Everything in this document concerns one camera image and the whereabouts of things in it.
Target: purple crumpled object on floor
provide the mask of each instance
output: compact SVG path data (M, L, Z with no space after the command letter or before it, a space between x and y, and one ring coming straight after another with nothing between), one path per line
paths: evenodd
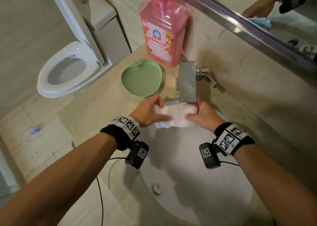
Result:
M39 127L32 127L30 129L29 133L30 133L30 135L34 135L34 134L38 133L40 130L41 130L41 128L39 128Z

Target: metal mirror edge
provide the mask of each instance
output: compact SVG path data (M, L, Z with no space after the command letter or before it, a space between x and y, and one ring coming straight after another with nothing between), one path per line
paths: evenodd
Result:
M264 53L310 85L317 87L317 66L268 32L215 0L183 0Z

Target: white cloth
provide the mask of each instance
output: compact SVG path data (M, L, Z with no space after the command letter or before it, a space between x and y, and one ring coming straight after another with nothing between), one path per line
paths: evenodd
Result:
M155 123L157 128L170 127L194 127L195 124L185 118L188 113L197 113L198 107L190 104L173 104L165 105L163 108L155 105L154 111L156 114L169 115L173 119L168 122Z

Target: green plate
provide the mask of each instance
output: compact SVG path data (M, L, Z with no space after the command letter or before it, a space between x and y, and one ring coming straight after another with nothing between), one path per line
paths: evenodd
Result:
M162 69L156 62L143 62L142 58L134 61L131 67L124 70L121 81L132 95L144 98L153 95L159 89Z

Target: pink soap bottle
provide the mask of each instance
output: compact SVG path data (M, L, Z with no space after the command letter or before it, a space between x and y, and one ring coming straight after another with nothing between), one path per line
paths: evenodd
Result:
M147 52L168 66L180 62L187 8L177 0L144 0L140 5Z

